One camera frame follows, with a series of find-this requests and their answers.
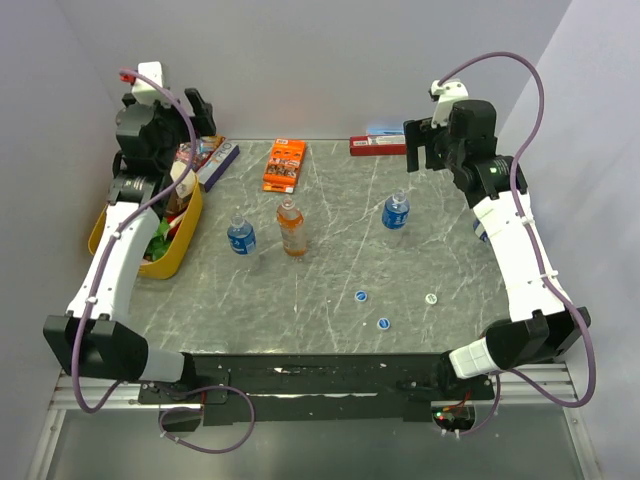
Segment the blue bottle cap front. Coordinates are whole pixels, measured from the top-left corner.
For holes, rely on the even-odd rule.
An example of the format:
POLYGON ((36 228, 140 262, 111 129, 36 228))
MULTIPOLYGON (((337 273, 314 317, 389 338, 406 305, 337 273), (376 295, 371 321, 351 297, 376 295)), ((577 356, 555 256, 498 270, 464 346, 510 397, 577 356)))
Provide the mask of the blue bottle cap front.
POLYGON ((380 318, 377 322, 377 326, 380 330, 386 331, 390 329, 390 321, 387 318, 380 318))

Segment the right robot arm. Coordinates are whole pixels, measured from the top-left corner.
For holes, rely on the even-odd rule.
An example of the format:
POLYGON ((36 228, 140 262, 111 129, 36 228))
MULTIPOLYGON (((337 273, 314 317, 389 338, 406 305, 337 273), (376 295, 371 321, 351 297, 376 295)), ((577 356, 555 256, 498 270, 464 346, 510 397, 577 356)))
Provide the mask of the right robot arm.
POLYGON ((452 399, 471 388, 472 377, 554 359, 580 336, 544 249, 531 244, 537 233, 528 185, 512 157, 497 154, 495 125, 490 102, 443 95, 432 117, 404 125, 408 171, 421 166, 423 148, 426 168, 452 173, 488 237, 507 291, 508 318, 447 354, 437 386, 452 399))

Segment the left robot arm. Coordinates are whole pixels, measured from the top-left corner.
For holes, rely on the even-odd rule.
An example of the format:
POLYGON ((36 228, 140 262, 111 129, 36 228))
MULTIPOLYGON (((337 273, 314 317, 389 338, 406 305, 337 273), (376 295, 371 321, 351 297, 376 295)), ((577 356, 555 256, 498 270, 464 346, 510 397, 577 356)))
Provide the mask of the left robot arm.
POLYGON ((193 109, 188 120, 160 101, 144 105, 131 94, 124 96, 125 107, 116 117, 120 149, 98 248, 65 314, 48 316, 43 328, 67 375, 162 382, 164 392, 177 402, 197 392, 192 361, 180 352, 151 347, 126 322, 135 279, 167 202, 145 204, 170 186, 174 157, 189 141, 188 130, 198 136, 216 132, 211 105, 195 88, 185 95, 193 109))

